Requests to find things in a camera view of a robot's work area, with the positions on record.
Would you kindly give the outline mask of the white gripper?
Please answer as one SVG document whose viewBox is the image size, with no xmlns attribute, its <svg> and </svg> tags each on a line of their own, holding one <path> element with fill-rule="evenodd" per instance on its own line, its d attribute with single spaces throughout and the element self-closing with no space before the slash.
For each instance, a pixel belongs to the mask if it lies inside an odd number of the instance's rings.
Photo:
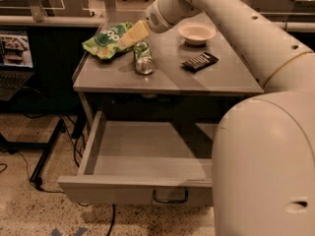
<svg viewBox="0 0 315 236">
<path fill-rule="evenodd" d="M 129 48 L 138 41 L 155 33 L 163 33 L 180 21 L 196 16 L 200 10 L 187 0 L 155 0 L 145 13 L 146 21 L 138 21 L 119 40 L 121 49 Z"/>
</svg>

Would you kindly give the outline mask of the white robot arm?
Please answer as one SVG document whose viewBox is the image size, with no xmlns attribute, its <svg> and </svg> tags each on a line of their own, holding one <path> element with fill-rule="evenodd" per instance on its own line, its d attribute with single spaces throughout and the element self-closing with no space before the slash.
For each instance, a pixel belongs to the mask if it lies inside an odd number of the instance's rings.
<svg viewBox="0 0 315 236">
<path fill-rule="evenodd" d="M 165 32 L 199 12 L 264 89 L 216 130 L 216 236 L 315 236 L 314 51 L 240 0 L 155 0 L 145 17 Z"/>
</svg>

